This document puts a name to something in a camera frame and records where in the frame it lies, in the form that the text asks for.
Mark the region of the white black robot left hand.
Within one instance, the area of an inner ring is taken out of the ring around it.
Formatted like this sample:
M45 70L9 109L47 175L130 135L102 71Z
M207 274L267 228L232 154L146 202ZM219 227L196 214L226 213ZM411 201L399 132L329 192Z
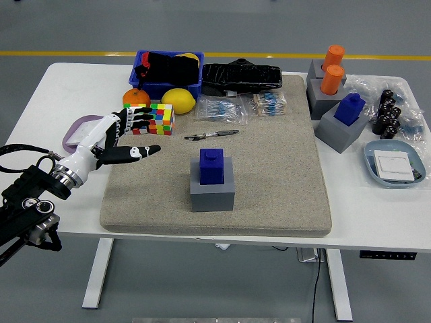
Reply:
M103 165L128 164L153 155L159 145L145 147L119 147L118 140L127 131L150 124L153 116L150 107L132 106L113 112L99 121L90 134L79 142L75 153L63 158L55 167L56 173L71 176L84 183L90 172Z

